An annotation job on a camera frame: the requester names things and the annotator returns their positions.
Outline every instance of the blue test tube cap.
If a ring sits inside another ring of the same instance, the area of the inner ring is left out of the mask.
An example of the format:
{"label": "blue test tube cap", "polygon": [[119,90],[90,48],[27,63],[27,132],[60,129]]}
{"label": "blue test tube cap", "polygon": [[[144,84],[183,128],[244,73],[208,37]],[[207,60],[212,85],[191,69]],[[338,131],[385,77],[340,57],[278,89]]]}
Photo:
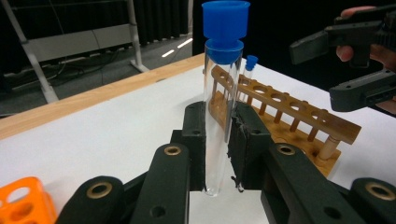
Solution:
{"label": "blue test tube cap", "polygon": [[254,68],[254,66],[256,66],[256,63],[258,60],[259,60],[259,58],[257,58],[256,56],[248,55],[247,56],[247,64],[245,65],[245,68],[248,71],[253,70],[253,68]]}
{"label": "blue test tube cap", "polygon": [[248,29],[246,1],[211,1],[202,4],[204,10],[204,36],[209,56],[215,63],[228,64],[239,57],[238,50],[244,47],[239,40]]}

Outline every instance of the finger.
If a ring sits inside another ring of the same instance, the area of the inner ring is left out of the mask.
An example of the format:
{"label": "finger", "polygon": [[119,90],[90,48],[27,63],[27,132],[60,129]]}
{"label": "finger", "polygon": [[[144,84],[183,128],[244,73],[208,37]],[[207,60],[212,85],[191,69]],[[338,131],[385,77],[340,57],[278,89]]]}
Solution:
{"label": "finger", "polygon": [[376,104],[376,106],[388,111],[391,114],[396,114],[396,96],[393,96],[393,100]]}
{"label": "finger", "polygon": [[341,62],[347,62],[353,58],[353,48],[350,46],[338,46],[335,53]]}
{"label": "finger", "polygon": [[370,58],[384,64],[384,67],[396,71],[396,53],[379,45],[372,45]]}
{"label": "finger", "polygon": [[344,11],[341,12],[341,17],[342,18],[348,18],[351,17],[356,11],[362,11],[366,9],[373,8],[372,6],[366,6],[366,7],[351,7],[348,9],[345,9]]}

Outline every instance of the test tube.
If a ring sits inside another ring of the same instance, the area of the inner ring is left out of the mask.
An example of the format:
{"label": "test tube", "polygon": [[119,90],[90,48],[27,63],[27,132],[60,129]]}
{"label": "test tube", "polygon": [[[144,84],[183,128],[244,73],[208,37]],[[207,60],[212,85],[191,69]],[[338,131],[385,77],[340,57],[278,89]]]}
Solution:
{"label": "test tube", "polygon": [[248,7],[245,1],[203,3],[205,42],[205,193],[217,196],[224,176],[244,44]]}
{"label": "test tube", "polygon": [[[253,69],[254,66],[256,66],[256,63],[259,59],[256,56],[253,55],[248,55],[247,56],[247,62],[245,65],[245,70],[242,73],[247,78],[251,78],[253,76]],[[246,102],[248,100],[248,96],[242,92],[238,93],[237,100],[240,102]]]}

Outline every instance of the wooden test tube rack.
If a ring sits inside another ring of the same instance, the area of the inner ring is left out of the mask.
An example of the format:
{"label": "wooden test tube rack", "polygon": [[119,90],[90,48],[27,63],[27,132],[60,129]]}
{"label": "wooden test tube rack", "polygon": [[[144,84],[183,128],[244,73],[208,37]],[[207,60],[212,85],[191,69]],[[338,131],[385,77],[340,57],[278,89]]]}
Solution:
{"label": "wooden test tube rack", "polygon": [[[223,117],[221,111],[225,106],[221,105],[224,102],[224,95],[216,89],[220,84],[229,90],[230,78],[228,73],[218,66],[212,70],[212,76],[215,79],[213,91],[216,94],[210,104],[215,106],[210,111],[221,123]],[[319,109],[307,101],[298,100],[286,92],[277,91],[271,86],[263,85],[243,75],[240,75],[237,89],[237,95],[240,93],[247,95],[247,104],[251,105],[253,99],[260,102],[260,107],[253,105],[253,108],[276,143],[289,143],[300,148],[325,176],[328,176],[341,154],[337,149],[339,143],[343,141],[352,145],[361,130],[361,126],[336,117],[327,110]],[[276,110],[274,116],[266,113],[267,106]],[[282,121],[284,114],[293,117],[292,124]],[[301,122],[311,127],[309,133],[299,130]],[[325,142],[317,139],[319,131],[328,135]]]}

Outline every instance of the table surface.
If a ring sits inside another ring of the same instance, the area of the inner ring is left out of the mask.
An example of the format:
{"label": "table surface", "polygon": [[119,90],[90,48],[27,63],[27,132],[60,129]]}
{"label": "table surface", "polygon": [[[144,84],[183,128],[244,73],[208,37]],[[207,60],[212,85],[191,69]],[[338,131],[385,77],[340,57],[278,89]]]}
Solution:
{"label": "table surface", "polygon": [[[59,213],[90,178],[110,175],[125,183],[146,172],[155,150],[182,128],[184,108],[204,99],[203,64],[204,55],[197,55],[1,119],[0,186],[37,176]],[[332,112],[326,91],[259,65],[253,78]],[[350,188],[354,179],[370,176],[396,186],[396,119],[370,108],[332,113],[362,129],[355,143],[339,145],[329,179]],[[228,163],[216,198],[191,192],[190,223],[267,223],[260,192],[239,193],[232,175]]]}

